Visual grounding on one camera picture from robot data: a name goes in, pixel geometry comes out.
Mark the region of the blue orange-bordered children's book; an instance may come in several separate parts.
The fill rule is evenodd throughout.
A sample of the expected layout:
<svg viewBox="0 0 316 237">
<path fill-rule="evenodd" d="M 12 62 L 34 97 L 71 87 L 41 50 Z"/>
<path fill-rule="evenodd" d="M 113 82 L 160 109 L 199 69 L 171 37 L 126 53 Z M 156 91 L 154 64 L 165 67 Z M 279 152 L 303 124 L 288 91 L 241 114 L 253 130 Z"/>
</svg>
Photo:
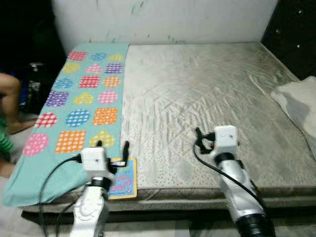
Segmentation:
<svg viewBox="0 0 316 237">
<path fill-rule="evenodd" d="M 118 167 L 115 181 L 109 190 L 109 200 L 135 198 L 137 196 L 137 162 L 129 158 L 125 167 Z"/>
</svg>

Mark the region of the teal blanket with colourful shapes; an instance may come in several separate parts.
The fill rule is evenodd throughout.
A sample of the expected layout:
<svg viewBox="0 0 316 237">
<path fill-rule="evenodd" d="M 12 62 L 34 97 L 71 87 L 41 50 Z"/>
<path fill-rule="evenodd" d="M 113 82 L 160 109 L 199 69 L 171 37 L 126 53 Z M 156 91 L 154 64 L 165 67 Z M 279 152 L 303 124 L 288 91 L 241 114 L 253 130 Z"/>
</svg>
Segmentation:
<svg viewBox="0 0 316 237">
<path fill-rule="evenodd" d="M 50 203 L 89 182 L 72 156 L 102 140 L 120 157 L 128 44 L 84 43 L 68 55 L 3 191 L 3 203 Z"/>
</svg>

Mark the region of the grey pillow with handwriting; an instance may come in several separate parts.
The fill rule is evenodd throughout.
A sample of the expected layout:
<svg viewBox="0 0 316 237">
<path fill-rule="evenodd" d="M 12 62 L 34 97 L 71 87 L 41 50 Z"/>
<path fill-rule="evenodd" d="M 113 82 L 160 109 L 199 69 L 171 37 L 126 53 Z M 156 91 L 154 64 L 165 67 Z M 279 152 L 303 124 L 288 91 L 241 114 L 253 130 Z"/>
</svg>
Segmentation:
<svg viewBox="0 0 316 237">
<path fill-rule="evenodd" d="M 310 149 L 316 152 L 316 77 L 278 86 L 271 97 L 302 131 Z"/>
</svg>

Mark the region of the thick quilted dotted mattress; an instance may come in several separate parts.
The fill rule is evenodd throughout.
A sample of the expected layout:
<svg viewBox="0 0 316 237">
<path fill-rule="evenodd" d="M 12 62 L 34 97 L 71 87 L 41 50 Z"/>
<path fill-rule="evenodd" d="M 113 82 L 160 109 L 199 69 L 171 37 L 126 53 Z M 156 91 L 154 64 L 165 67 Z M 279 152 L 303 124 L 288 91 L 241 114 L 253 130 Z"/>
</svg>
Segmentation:
<svg viewBox="0 0 316 237">
<path fill-rule="evenodd" d="M 264 198 L 316 196 L 302 131 L 271 97 L 295 77 L 259 43 L 136 45 L 125 59 L 121 146 L 137 162 L 133 201 L 221 198 L 193 156 L 195 129 L 237 127 L 237 158 Z"/>
</svg>

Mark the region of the thin dotted mattress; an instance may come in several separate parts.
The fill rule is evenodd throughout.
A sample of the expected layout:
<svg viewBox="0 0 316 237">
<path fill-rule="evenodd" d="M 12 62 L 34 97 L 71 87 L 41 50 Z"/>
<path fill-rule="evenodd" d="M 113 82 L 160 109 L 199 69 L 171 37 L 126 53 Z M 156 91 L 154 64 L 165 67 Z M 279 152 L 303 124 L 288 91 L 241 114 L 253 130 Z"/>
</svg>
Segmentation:
<svg viewBox="0 0 316 237">
<path fill-rule="evenodd" d="M 267 197 L 264 198 L 267 208 L 283 207 L 313 207 L 316 205 L 316 197 Z M 120 211 L 173 211 L 173 210 L 203 210 L 203 209 L 227 209 L 225 199 L 167 199 L 147 201 L 111 201 L 108 203 L 110 212 Z"/>
</svg>

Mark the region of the black backpack with white print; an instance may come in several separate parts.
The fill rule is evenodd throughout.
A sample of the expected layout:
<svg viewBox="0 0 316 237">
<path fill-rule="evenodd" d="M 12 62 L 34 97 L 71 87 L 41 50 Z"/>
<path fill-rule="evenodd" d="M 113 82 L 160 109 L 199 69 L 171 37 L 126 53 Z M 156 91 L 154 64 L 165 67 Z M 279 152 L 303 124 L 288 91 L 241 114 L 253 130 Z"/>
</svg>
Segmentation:
<svg viewBox="0 0 316 237">
<path fill-rule="evenodd" d="M 45 84 L 46 65 L 42 62 L 29 64 L 26 70 L 26 97 L 23 108 L 25 112 L 39 114 L 43 107 L 42 90 Z"/>
</svg>

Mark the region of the green striped cloth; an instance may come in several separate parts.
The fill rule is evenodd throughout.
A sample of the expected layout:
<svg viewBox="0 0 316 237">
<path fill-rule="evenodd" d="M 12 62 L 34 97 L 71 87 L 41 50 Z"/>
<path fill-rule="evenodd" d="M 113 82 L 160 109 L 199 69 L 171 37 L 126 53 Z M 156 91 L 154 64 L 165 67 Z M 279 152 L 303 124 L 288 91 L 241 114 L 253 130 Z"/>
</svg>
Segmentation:
<svg viewBox="0 0 316 237">
<path fill-rule="evenodd" d="M 13 148 L 14 145 L 9 137 L 7 122 L 0 117 L 0 158 L 4 161 L 10 161 L 10 152 Z"/>
</svg>

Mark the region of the dark tufted headboard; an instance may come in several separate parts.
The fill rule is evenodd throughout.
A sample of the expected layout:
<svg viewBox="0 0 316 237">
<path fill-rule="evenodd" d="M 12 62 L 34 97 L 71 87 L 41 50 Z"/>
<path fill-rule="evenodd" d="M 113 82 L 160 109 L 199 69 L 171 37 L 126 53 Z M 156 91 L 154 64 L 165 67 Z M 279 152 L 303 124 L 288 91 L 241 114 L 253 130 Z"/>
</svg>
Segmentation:
<svg viewBox="0 0 316 237">
<path fill-rule="evenodd" d="M 278 0 L 261 43 L 298 79 L 316 72 L 316 0 Z"/>
</svg>

